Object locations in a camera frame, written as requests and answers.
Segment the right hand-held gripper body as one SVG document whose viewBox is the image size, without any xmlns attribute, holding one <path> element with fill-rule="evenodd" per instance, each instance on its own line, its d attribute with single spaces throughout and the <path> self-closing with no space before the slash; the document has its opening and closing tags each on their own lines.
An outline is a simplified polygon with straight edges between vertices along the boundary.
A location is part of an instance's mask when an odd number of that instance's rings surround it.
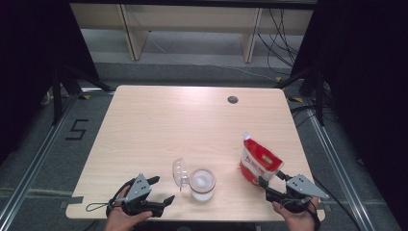
<svg viewBox="0 0 408 231">
<path fill-rule="evenodd" d="M 298 214 L 308 209 L 312 196 L 328 198 L 329 195 L 316 186 L 303 174 L 290 176 L 288 181 L 284 181 L 286 186 L 285 192 L 279 192 L 269 188 L 266 193 L 266 201 L 277 202 L 289 212 Z"/>
</svg>

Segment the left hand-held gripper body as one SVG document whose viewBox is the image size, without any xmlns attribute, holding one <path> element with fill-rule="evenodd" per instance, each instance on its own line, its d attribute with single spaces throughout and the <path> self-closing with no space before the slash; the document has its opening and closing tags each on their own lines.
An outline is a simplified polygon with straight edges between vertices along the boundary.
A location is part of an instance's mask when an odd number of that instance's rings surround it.
<svg viewBox="0 0 408 231">
<path fill-rule="evenodd" d="M 149 202 L 147 196 L 151 193 L 151 186 L 147 179 L 140 173 L 134 180 L 132 186 L 125 194 L 122 210 L 128 216 L 135 216 L 140 213 L 150 211 L 153 218 L 160 218 L 164 212 L 163 202 Z"/>
</svg>

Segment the red and white sugar bag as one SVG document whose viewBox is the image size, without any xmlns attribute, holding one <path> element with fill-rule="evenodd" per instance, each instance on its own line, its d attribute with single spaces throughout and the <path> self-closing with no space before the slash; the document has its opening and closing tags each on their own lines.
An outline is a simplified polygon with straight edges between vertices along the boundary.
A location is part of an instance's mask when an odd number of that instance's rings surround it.
<svg viewBox="0 0 408 231">
<path fill-rule="evenodd" d="M 240 169 L 243 177 L 250 184 L 259 187 L 260 177 L 269 181 L 284 165 L 284 162 L 273 152 L 251 139 L 249 133 L 242 134 L 242 143 Z"/>
</svg>

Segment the clear glass jar with lid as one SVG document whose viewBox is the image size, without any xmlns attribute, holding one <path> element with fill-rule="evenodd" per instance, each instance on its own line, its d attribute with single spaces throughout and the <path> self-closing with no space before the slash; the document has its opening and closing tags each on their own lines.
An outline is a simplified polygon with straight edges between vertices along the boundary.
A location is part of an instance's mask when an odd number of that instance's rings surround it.
<svg viewBox="0 0 408 231">
<path fill-rule="evenodd" d="M 179 191 L 189 187 L 191 196 L 199 202 L 209 201 L 215 194 L 217 180 L 207 168 L 202 167 L 188 171 L 185 160 L 179 158 L 172 164 L 172 175 Z"/>
</svg>

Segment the person's right hand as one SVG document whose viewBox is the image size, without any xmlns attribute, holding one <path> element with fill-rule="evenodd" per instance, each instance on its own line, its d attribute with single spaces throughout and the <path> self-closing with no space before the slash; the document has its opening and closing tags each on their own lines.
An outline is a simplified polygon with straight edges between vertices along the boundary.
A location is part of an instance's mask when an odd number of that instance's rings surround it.
<svg viewBox="0 0 408 231">
<path fill-rule="evenodd" d="M 312 197 L 309 203 L 310 212 L 293 214 L 283 208 L 279 203 L 272 202 L 273 210 L 281 215 L 286 222 L 289 231 L 316 231 L 316 223 L 312 213 L 316 212 L 316 206 L 319 204 L 318 197 Z"/>
</svg>

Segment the person's left hand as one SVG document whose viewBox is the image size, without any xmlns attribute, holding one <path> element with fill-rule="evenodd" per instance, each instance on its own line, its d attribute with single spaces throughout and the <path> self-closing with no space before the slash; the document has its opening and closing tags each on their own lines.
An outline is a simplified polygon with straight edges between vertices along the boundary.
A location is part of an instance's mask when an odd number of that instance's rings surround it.
<svg viewBox="0 0 408 231">
<path fill-rule="evenodd" d="M 108 215 L 104 231 L 132 231 L 135 225 L 153 216 L 153 213 L 146 211 L 135 216 L 128 216 L 120 207 L 121 202 L 115 200 L 114 207 Z"/>
</svg>

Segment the black metal stand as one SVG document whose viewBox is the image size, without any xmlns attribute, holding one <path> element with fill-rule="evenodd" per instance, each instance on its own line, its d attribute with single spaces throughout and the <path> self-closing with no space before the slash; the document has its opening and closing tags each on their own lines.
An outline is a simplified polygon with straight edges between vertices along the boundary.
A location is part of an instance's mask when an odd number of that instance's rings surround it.
<svg viewBox="0 0 408 231">
<path fill-rule="evenodd" d="M 104 91 L 115 91 L 115 88 L 101 82 L 97 73 L 89 75 L 79 68 L 67 64 L 56 66 L 52 74 L 52 91 L 54 96 L 53 125 L 56 125 L 63 116 L 61 86 L 66 89 L 69 95 L 79 94 L 82 90 L 78 84 L 78 79 L 85 80 Z"/>
<path fill-rule="evenodd" d="M 324 78 L 321 74 L 321 72 L 313 66 L 309 66 L 304 68 L 303 70 L 297 72 L 296 74 L 292 74 L 291 77 L 281 83 L 278 83 L 276 88 L 277 89 L 283 89 L 292 83 L 302 79 L 303 83 L 299 89 L 299 93 L 302 96 L 311 96 L 312 93 L 315 94 L 316 97 L 316 104 L 315 104 L 315 110 L 316 110 L 316 116 L 317 120 L 319 122 L 320 126 L 324 125 L 323 122 L 323 83 L 324 83 Z"/>
</svg>

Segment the black curtain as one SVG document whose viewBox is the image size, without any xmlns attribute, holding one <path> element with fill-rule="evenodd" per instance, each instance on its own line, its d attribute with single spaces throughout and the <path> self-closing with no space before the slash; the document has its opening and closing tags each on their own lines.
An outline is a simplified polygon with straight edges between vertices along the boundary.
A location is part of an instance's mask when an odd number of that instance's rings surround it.
<svg viewBox="0 0 408 231">
<path fill-rule="evenodd" d="M 371 179 L 408 230 L 408 0 L 318 0 L 293 71 L 315 66 Z"/>
<path fill-rule="evenodd" d="M 0 165 L 59 77 L 97 85 L 69 0 L 0 0 Z"/>
</svg>

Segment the light wooden shelf unit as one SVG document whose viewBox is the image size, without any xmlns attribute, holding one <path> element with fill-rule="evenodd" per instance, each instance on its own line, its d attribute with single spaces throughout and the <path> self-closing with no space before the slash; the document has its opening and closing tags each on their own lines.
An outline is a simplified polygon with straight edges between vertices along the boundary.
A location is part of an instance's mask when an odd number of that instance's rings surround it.
<svg viewBox="0 0 408 231">
<path fill-rule="evenodd" d="M 72 3 L 70 5 L 82 29 L 121 30 L 130 58 L 140 58 L 151 31 L 210 32 L 239 34 L 243 60 L 252 60 L 255 37 L 278 32 L 290 36 L 305 34 L 311 10 L 278 8 L 226 8 L 189 6 L 149 6 L 126 4 Z M 278 29 L 272 23 L 278 19 Z"/>
</svg>

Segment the silver metal floor rail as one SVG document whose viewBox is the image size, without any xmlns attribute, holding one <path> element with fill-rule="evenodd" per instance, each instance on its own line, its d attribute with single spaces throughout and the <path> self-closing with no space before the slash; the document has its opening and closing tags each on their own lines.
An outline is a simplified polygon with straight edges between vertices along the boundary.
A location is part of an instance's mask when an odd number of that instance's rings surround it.
<svg viewBox="0 0 408 231">
<path fill-rule="evenodd" d="M 361 229 L 361 231 L 375 231 L 366 206 L 363 204 L 359 194 L 357 193 L 355 187 L 351 182 L 350 177 L 346 173 L 344 165 L 340 160 L 338 153 L 333 146 L 333 143 L 330 140 L 325 128 L 321 126 L 318 121 L 318 112 L 311 108 L 308 110 L 308 115 L 311 117 L 311 122 L 319 137 L 320 143 L 340 183 L 346 201 L 348 202 L 348 205 L 359 228 Z"/>
<path fill-rule="evenodd" d="M 57 136 L 61 133 L 62 127 L 65 124 L 67 114 L 73 107 L 77 100 L 76 96 L 69 96 L 63 106 L 62 114 L 59 118 L 53 119 L 47 127 L 46 133 L 41 140 L 40 146 L 35 148 L 35 154 L 18 180 L 14 188 L 6 189 L 0 188 L 0 197 L 5 196 L 6 201 L 4 206 L 0 209 L 0 231 L 7 231 L 20 209 L 25 196 L 33 185 L 33 182 L 38 176 L 46 158 L 48 157 L 52 146 L 54 145 Z"/>
</svg>

